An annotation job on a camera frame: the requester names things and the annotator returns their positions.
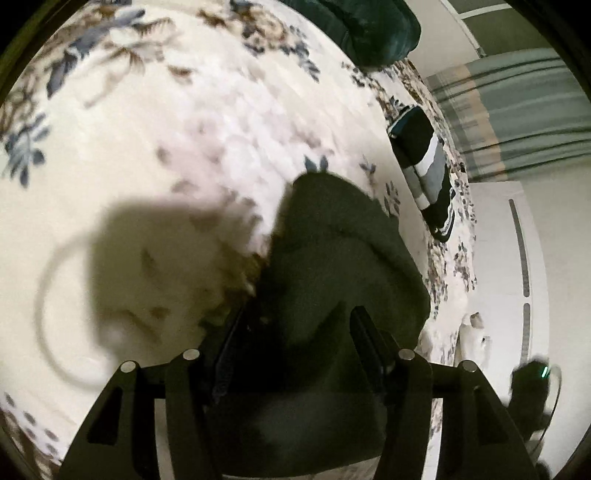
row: dark green pillow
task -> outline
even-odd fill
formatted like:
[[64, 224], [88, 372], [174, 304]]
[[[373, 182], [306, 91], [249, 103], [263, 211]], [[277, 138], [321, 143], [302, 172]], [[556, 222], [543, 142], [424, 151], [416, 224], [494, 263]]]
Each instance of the dark green pillow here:
[[319, 27], [357, 66], [402, 60], [421, 36], [421, 25], [404, 0], [281, 1]]

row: bed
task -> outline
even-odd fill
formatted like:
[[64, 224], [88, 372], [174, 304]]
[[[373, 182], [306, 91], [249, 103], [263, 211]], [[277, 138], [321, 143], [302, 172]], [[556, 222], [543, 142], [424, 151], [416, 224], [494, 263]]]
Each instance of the bed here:
[[[446, 243], [388, 141], [405, 105], [445, 139], [456, 190]], [[205, 329], [192, 319], [248, 288], [282, 196], [306, 171], [349, 180], [398, 218], [431, 297], [416, 350], [453, 365], [476, 287], [476, 220], [465, 166], [409, 61], [362, 72], [274, 0], [95, 0], [25, 68], [0, 138], [0, 422], [42, 478], [55, 478], [122, 358], [150, 365], [195, 347]], [[181, 213], [145, 215], [171, 210]], [[429, 465], [440, 428], [435, 401]], [[369, 478], [375, 466], [323, 475]]]

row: metal screw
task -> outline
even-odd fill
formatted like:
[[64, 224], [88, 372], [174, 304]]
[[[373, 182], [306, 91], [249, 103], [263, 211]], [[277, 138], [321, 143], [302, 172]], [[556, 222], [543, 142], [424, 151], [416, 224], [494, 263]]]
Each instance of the metal screw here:
[[183, 358], [185, 360], [196, 360], [199, 358], [199, 355], [201, 355], [201, 353], [196, 348], [190, 348], [189, 350], [185, 350], [183, 352]]
[[398, 356], [402, 360], [412, 360], [414, 358], [414, 352], [408, 348], [403, 348], [398, 352]]
[[476, 370], [478, 370], [478, 365], [476, 365], [472, 360], [464, 360], [462, 362], [462, 368], [466, 372], [474, 373]]
[[123, 364], [121, 365], [121, 371], [124, 374], [128, 374], [129, 372], [132, 372], [134, 370], [135, 370], [135, 362], [132, 362], [131, 360], [123, 362]]

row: green blanket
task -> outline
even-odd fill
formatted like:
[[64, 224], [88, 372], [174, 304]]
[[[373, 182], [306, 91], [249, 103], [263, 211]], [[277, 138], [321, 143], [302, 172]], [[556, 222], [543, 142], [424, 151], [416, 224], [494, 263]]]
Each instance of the green blanket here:
[[430, 302], [395, 218], [350, 183], [294, 183], [257, 288], [266, 327], [239, 355], [231, 393], [207, 414], [222, 472], [295, 476], [378, 456], [385, 412], [349, 334], [363, 305], [414, 348]]

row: striped curtain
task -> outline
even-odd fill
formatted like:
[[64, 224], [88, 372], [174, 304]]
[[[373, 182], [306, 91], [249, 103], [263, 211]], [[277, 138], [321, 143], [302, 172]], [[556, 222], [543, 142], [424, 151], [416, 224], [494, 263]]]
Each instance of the striped curtain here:
[[591, 157], [591, 103], [551, 48], [486, 57], [427, 85], [474, 181]]

